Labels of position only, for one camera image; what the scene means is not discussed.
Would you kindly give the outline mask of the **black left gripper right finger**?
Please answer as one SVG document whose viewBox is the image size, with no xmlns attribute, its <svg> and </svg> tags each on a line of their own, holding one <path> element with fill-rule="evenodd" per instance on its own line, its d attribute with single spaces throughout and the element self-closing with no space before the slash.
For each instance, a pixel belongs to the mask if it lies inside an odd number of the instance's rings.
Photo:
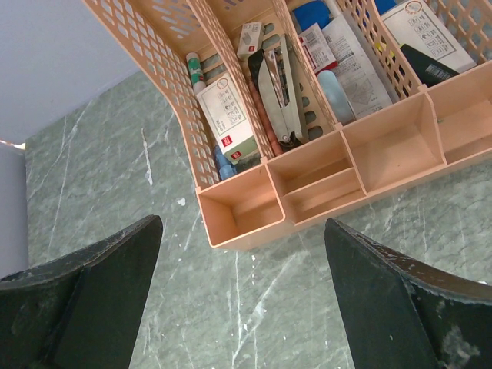
<svg viewBox="0 0 492 369">
<path fill-rule="evenodd" d="M 356 368 L 489 368 L 491 287 L 431 267 L 335 219 L 327 260 Z"/>
</svg>

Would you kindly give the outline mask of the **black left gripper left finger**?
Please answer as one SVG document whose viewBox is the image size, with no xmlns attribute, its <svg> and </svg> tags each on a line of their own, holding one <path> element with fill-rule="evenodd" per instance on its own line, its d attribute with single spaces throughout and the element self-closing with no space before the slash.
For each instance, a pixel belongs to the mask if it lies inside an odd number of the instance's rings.
<svg viewBox="0 0 492 369">
<path fill-rule="evenodd" d="M 149 215 L 1 279 L 3 368 L 127 368 L 163 234 Z"/>
</svg>

